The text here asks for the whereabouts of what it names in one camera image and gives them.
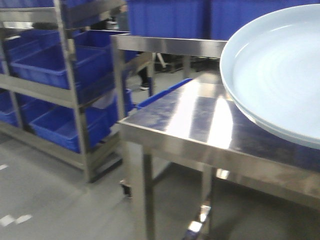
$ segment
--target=metal frame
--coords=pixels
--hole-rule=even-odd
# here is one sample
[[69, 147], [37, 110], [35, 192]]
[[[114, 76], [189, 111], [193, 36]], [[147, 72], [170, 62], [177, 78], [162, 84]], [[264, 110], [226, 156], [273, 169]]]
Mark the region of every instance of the metal frame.
[[[119, 96], [118, 115], [120, 120], [127, 117], [124, 91], [126, 89], [126, 80], [129, 75], [126, 74], [128, 69], [125, 66], [125, 51], [182, 55], [183, 77], [186, 79], [190, 76], [192, 56], [220, 58], [222, 50], [227, 43], [225, 40], [144, 37], [130, 35], [129, 33], [113, 35], [111, 36], [111, 41], [115, 84]], [[145, 67], [145, 65], [136, 65], [134, 70], [137, 72], [143, 67]], [[147, 62], [147, 67], [148, 77], [151, 83], [149, 96], [152, 96], [154, 92], [154, 62], [152, 60]], [[124, 152], [126, 152], [126, 144], [123, 144], [123, 149]], [[125, 188], [129, 188], [131, 186], [130, 167], [127, 161], [124, 161], [123, 164], [126, 179], [121, 182]]]
[[[184, 93], [188, 96], [194, 83], [201, 85], [195, 98], [225, 99], [229, 102], [228, 109], [233, 111], [231, 115], [238, 118], [238, 115], [234, 115], [237, 108], [230, 101], [226, 90], [221, 85], [221, 78], [220, 80], [218, 78], [217, 75], [206, 73], [169, 93], [164, 97], [165, 99], [159, 99], [136, 115], [120, 121], [122, 144], [126, 147], [124, 149], [126, 153], [123, 157], [124, 162], [128, 164], [129, 180], [133, 194], [133, 213], [137, 223], [135, 239], [155, 239], [153, 209], [155, 182], [153, 177], [150, 177], [152, 175], [152, 162], [150, 163], [150, 161], [154, 156], [201, 171], [203, 201], [206, 200], [208, 194], [214, 194], [212, 191], [214, 186], [211, 184], [212, 179], [220, 178], [320, 211], [320, 174], [317, 171], [291, 165], [290, 160], [294, 156], [296, 145], [288, 146], [288, 142], [277, 139], [275, 136], [276, 139], [263, 138], [263, 142], [261, 142], [260, 132], [255, 132], [255, 128], [250, 128], [249, 124], [253, 123], [248, 121], [246, 123], [248, 126], [242, 121], [235, 122], [235, 124], [241, 123], [244, 126], [232, 130], [234, 140], [228, 147], [208, 143], [205, 133], [203, 133], [204, 138], [195, 138], [194, 135], [186, 137], [182, 133], [174, 135], [166, 130], [166, 126], [168, 126], [166, 124], [176, 120], [175, 118], [179, 118], [175, 116], [177, 106], [171, 106], [169, 102], [181, 99]], [[169, 116], [162, 115], [163, 112], [168, 113]], [[154, 121], [160, 123], [159, 128], [149, 127], [148, 122], [144, 120], [148, 119], [149, 116], [153, 116]], [[206, 127], [199, 131], [208, 133]], [[240, 137], [247, 136], [246, 134], [251, 136], [250, 139], [252, 140], [248, 145]], [[217, 137], [221, 142], [224, 141], [223, 132], [217, 134]], [[260, 144], [265, 144], [268, 148], [253, 151], [257, 146], [258, 148], [261, 147]], [[210, 207], [211, 204], [206, 203], [204, 206]], [[203, 227], [202, 224], [197, 220], [196, 225], [201, 225], [199, 230]]]
[[[7, 61], [3, 61], [5, 74], [0, 74], [0, 88], [10, 91], [11, 100], [13, 102], [20, 129], [1, 123], [0, 131], [83, 170], [85, 179], [88, 182], [92, 182], [96, 179], [98, 169], [102, 165], [110, 167], [110, 164], [115, 163], [106, 163], [106, 157], [116, 149], [119, 143], [119, 134], [116, 133], [107, 137], [103, 144], [100, 144], [94, 149], [91, 149], [90, 147], [85, 107], [92, 104], [99, 98], [97, 97], [95, 100], [84, 104], [79, 104], [78, 102], [74, 73], [76, 53], [74, 41], [71, 37], [71, 31], [74, 28], [85, 27], [84, 25], [81, 25], [83, 24], [83, 20], [86, 20], [86, 25], [91, 25], [99, 20], [108, 18], [110, 10], [121, 6], [122, 4], [124, 4], [122, 0], [98, 0], [68, 9], [64, 0], [54, 0], [55, 7], [0, 9], [0, 53], [5, 56], [5, 59], [7, 59], [7, 54], [3, 48], [3, 41], [6, 38], [4, 22], [37, 22], [56, 24], [60, 33], [61, 47], [65, 67], [67, 69], [68, 83], [70, 86], [70, 89], [62, 89], [13, 77], [11, 76], [10, 66]], [[137, 61], [139, 62], [139, 59], [128, 64], [129, 66], [134, 65], [137, 64]], [[63, 107], [72, 108], [78, 132], [80, 153], [60, 147], [24, 130], [23, 121], [20, 115], [20, 108], [16, 99], [16, 93], [28, 95]]]

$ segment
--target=blue storage box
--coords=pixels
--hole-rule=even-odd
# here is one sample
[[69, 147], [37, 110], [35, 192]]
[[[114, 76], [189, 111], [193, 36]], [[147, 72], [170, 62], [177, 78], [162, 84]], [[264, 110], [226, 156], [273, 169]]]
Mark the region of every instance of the blue storage box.
[[42, 49], [46, 49], [60, 43], [60, 35], [55, 30], [28, 30], [23, 31], [21, 34], [22, 38], [29, 39], [31, 41], [38, 40]]
[[165, 95], [167, 95], [167, 94], [169, 94], [170, 92], [176, 90], [177, 88], [180, 88], [181, 86], [185, 85], [186, 83], [190, 82], [191, 80], [192, 80], [192, 78], [186, 78], [186, 79], [178, 82], [177, 84], [171, 86], [168, 90], [163, 90], [163, 91], [161, 91], [161, 92], [159, 92], [159, 93], [157, 93], [157, 94], [149, 97], [148, 99], [140, 102], [140, 103], [136, 106], [136, 108], [137, 108], [138, 110], [140, 110], [140, 109], [142, 109], [142, 108], [150, 105], [150, 104], [153, 103], [154, 101], [156, 101], [156, 100], [164, 97]]
[[172, 92], [172, 91], [180, 88], [181, 86], [185, 85], [186, 83], [190, 82], [191, 80], [192, 80], [192, 78], [184, 79], [184, 80], [178, 82], [177, 84], [171, 86], [168, 90], [169, 90], [170, 92]]
[[0, 74], [4, 74], [4, 67], [2, 66], [2, 59], [0, 58]]
[[[17, 100], [21, 109], [22, 121], [25, 124], [45, 114], [54, 106], [49, 102], [21, 94], [17, 95]], [[0, 93], [0, 121], [18, 126], [16, 113], [8, 91]]]
[[[66, 0], [69, 8], [86, 4], [94, 0]], [[0, 0], [1, 8], [45, 8], [53, 7], [54, 0]]]
[[162, 38], [205, 37], [207, 0], [126, 0], [132, 35]]
[[167, 95], [168, 93], [170, 93], [169, 90], [163, 90], [163, 91], [161, 91], [161, 92], [159, 92], [159, 93], [157, 93], [157, 94], [149, 97], [148, 99], [140, 102], [140, 103], [136, 106], [136, 108], [137, 108], [138, 110], [140, 110], [140, 109], [142, 109], [142, 108], [150, 105], [150, 104], [153, 103], [154, 101], [156, 101], [156, 100], [164, 97], [164, 96]]
[[[105, 111], [89, 107], [85, 110], [90, 146], [93, 148], [111, 131]], [[70, 108], [57, 107], [30, 123], [36, 134], [64, 148], [79, 153], [79, 138], [74, 112]]]
[[16, 37], [4, 42], [8, 51], [10, 61], [17, 61], [42, 50], [37, 40], [30, 40], [24, 37]]
[[265, 14], [319, 0], [211, 0], [211, 38], [228, 40], [237, 30]]
[[[104, 49], [107, 57], [108, 66], [111, 71], [113, 70], [113, 57], [111, 46], [111, 35], [123, 34], [125, 32], [119, 31], [104, 31], [104, 30], [90, 30], [74, 37], [74, 43], [77, 46], [85, 46], [92, 48]], [[137, 56], [136, 51], [125, 51], [125, 61], [128, 62]]]
[[[124, 104], [126, 114], [128, 115], [128, 112], [134, 109], [132, 91], [130, 89], [126, 89], [125, 91]], [[110, 128], [119, 120], [118, 97], [115, 89], [111, 90], [104, 97], [95, 102], [93, 106], [106, 112]]]
[[[105, 53], [100, 49], [76, 47], [75, 81], [77, 89], [84, 89], [104, 77], [109, 69]], [[11, 64], [20, 78], [68, 89], [67, 71], [62, 48], [56, 45]]]

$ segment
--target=large white tray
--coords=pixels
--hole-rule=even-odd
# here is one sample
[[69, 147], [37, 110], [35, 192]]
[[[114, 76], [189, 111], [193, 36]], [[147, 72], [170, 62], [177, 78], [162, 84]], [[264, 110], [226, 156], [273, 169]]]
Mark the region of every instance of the large white tray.
[[220, 70], [249, 119], [278, 137], [320, 149], [320, 4], [248, 23], [226, 44]]

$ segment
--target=concrete floor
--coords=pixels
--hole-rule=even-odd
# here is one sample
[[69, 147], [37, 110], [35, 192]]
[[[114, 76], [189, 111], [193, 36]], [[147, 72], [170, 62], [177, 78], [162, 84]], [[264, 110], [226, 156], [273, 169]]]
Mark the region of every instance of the concrete floor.
[[[182, 80], [182, 72], [156, 75], [157, 90]], [[128, 81], [133, 100], [139, 78]], [[0, 240], [133, 240], [131, 201], [119, 181], [122, 166], [93, 184], [58, 159], [0, 134], [0, 223], [32, 215], [21, 223], [0, 224]], [[200, 206], [201, 175], [170, 166], [155, 188], [156, 235], [180, 240]], [[216, 240], [320, 240], [320, 213], [248, 188], [219, 181], [215, 194]]]

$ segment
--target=shelving unit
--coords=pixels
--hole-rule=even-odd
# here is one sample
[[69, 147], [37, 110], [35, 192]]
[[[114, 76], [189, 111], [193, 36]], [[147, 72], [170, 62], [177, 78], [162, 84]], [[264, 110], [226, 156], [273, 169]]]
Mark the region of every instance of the shelving unit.
[[[0, 50], [5, 57], [4, 59], [7, 59], [7, 53], [3, 48], [3, 42], [7, 34], [7, 29], [5, 29], [6, 22], [54, 23], [56, 25], [59, 30], [70, 88], [62, 89], [13, 77], [11, 76], [9, 64], [3, 61], [5, 74], [0, 74], [0, 88], [10, 91], [19, 128], [6, 123], [0, 123], [0, 131], [83, 170], [85, 179], [88, 182], [95, 180], [102, 166], [105, 169], [120, 160], [120, 158], [106, 160], [107, 156], [118, 146], [119, 134], [115, 133], [106, 137], [93, 149], [90, 147], [85, 108], [98, 100], [99, 97], [90, 102], [79, 104], [74, 73], [76, 53], [71, 32], [76, 28], [84, 28], [100, 20], [107, 19], [110, 17], [110, 10], [122, 4], [124, 4], [122, 0], [97, 0], [73, 8], [67, 8], [64, 0], [54, 0], [55, 7], [0, 9]], [[58, 146], [27, 131], [21, 119], [16, 94], [28, 95], [73, 109], [80, 153]]]

